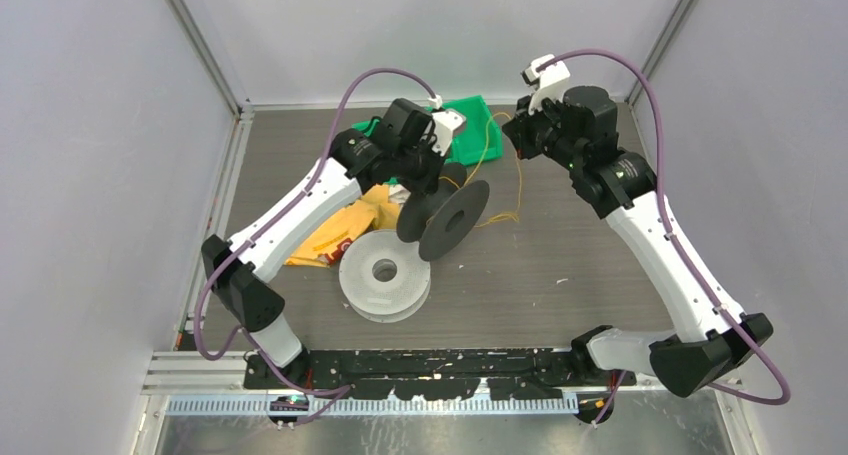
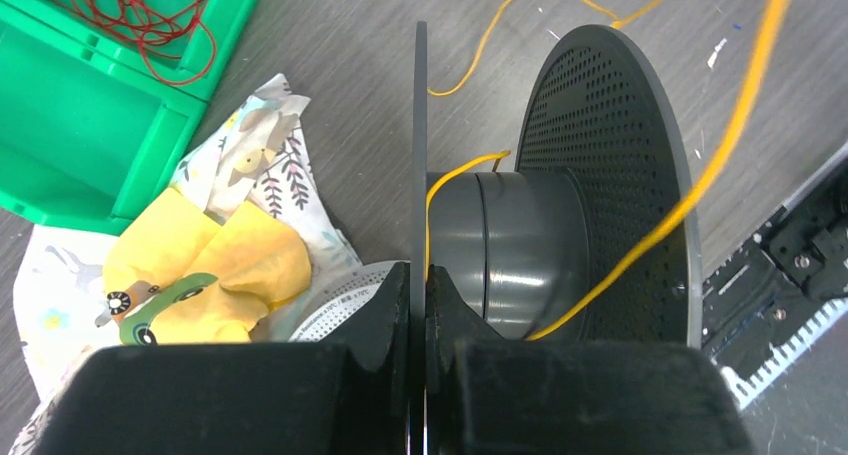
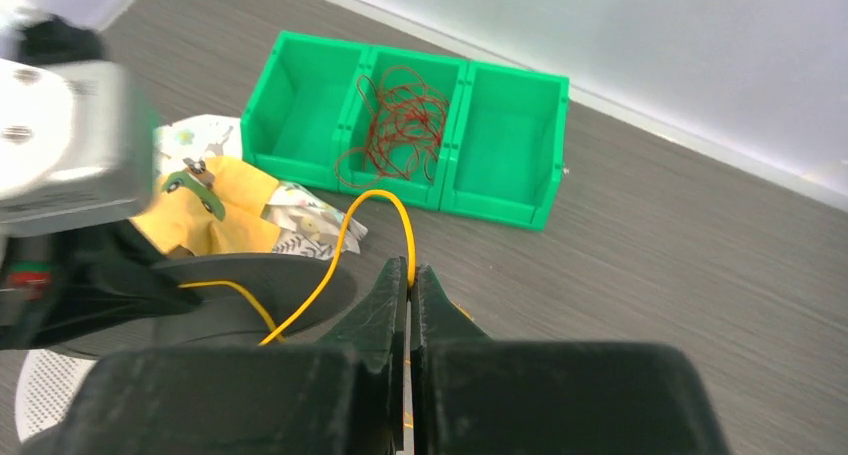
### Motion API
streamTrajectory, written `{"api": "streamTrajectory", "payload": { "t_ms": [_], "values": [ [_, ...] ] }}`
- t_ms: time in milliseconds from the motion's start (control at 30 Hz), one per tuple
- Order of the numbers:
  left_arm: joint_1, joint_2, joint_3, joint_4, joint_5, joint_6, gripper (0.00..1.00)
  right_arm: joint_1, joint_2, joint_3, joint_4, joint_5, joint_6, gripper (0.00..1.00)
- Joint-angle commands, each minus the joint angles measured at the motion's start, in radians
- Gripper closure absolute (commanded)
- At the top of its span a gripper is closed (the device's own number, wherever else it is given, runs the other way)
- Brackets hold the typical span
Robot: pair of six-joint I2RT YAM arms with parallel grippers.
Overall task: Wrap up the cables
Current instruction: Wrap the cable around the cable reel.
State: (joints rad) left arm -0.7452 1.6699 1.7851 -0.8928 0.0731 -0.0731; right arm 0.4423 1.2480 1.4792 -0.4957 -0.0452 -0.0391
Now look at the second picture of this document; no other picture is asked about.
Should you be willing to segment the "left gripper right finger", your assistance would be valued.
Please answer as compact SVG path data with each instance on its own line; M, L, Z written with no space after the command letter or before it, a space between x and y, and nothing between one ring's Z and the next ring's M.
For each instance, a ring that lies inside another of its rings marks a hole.
M724 380L668 343L501 337L447 270L426 283L429 454L751 454Z

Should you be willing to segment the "dark grey cable spool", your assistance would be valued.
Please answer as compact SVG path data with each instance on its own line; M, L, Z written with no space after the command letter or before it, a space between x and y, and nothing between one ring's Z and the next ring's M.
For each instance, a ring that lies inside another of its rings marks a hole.
M429 271L441 267L501 337L700 344L700 243L687 215L592 289L691 188L682 137L645 54L584 25L554 46L525 111L516 161L444 185L427 166L427 26L416 28L409 346L426 340Z

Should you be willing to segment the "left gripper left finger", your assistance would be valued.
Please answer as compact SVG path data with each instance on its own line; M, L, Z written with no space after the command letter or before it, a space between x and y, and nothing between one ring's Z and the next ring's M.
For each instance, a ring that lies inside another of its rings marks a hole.
M318 342L113 347L31 431L34 454L403 454L409 267Z

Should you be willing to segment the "white plastic cable spool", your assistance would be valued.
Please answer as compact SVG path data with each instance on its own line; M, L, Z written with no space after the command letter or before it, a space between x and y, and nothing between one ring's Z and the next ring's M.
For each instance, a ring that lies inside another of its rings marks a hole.
M347 271L325 285L305 309L305 319L285 338L287 342L315 342L327 337L365 306L387 278L391 269L404 260L363 265Z

